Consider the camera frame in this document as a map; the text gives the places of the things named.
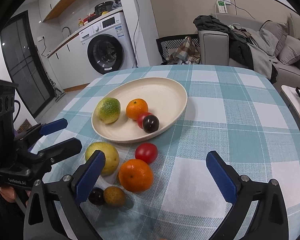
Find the person's left hand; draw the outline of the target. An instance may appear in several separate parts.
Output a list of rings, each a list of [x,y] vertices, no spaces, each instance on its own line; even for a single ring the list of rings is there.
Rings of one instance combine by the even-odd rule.
[[[15,202],[15,200],[17,198],[17,193],[16,193],[15,189],[12,188],[11,186],[0,187],[0,194],[9,203]]]

